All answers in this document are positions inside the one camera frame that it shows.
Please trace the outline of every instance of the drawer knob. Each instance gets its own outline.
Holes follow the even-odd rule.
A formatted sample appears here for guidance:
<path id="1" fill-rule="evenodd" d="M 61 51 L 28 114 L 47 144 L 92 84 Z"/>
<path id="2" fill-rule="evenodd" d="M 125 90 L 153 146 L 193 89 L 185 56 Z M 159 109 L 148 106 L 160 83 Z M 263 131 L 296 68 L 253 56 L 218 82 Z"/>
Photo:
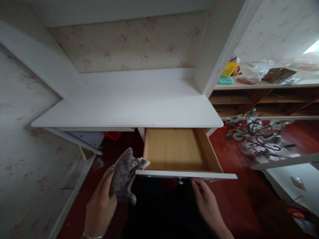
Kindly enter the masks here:
<path id="1" fill-rule="evenodd" d="M 179 177 L 179 180 L 178 180 L 178 184 L 179 185 L 183 185 L 184 184 L 184 182 L 182 181 L 182 179 Z"/>

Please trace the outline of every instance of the hand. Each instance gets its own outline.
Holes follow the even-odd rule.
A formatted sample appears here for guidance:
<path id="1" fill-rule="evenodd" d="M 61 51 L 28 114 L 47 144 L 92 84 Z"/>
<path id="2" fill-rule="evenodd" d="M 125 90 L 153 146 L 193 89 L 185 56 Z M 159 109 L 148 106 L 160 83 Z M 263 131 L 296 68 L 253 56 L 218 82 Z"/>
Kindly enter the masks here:
<path id="1" fill-rule="evenodd" d="M 192 178 L 192 186 L 198 210 L 211 230 L 215 231 L 219 238 L 234 238 L 223 221 L 215 195 L 205 181 L 200 178 Z"/>
<path id="2" fill-rule="evenodd" d="M 116 196 L 109 197 L 113 175 L 114 172 L 111 172 L 102 178 L 86 206 L 84 232 L 90 237 L 103 236 L 114 215 Z"/>

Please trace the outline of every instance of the floral wallpaper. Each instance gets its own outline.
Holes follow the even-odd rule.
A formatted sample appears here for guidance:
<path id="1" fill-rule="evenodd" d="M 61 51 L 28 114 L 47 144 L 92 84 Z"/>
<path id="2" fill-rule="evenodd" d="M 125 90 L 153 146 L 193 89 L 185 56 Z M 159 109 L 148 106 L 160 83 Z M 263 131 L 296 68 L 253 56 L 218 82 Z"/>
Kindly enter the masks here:
<path id="1" fill-rule="evenodd" d="M 47 238 L 86 163 L 74 145 L 30 123 L 61 100 L 0 45 L 1 238 Z"/>
<path id="2" fill-rule="evenodd" d="M 80 73 L 195 67 L 210 12 L 49 28 Z"/>
<path id="3" fill-rule="evenodd" d="M 289 59 L 303 54 L 319 39 L 319 1 L 263 1 L 240 41 L 241 62 Z"/>

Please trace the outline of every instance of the open drawer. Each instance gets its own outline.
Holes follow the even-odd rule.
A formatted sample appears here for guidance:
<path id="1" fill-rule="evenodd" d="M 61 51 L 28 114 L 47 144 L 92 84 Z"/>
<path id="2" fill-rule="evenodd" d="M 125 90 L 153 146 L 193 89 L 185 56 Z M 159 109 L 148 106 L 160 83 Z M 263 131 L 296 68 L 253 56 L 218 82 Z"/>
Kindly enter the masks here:
<path id="1" fill-rule="evenodd" d="M 143 157 L 151 162 L 137 175 L 162 178 L 236 179 L 224 174 L 204 128 L 147 128 Z"/>

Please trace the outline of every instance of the cardboard box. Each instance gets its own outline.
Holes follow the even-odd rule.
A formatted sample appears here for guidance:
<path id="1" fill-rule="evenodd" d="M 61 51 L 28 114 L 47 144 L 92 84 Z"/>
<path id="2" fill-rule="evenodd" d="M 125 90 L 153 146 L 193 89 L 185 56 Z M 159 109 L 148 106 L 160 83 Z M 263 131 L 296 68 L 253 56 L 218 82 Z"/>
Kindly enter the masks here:
<path id="1" fill-rule="evenodd" d="M 288 79 L 289 77 L 291 77 L 292 75 L 296 73 L 297 73 L 296 71 L 289 70 L 287 68 L 282 68 L 282 67 L 271 68 L 262 80 L 272 84 L 281 84 L 286 79 Z"/>

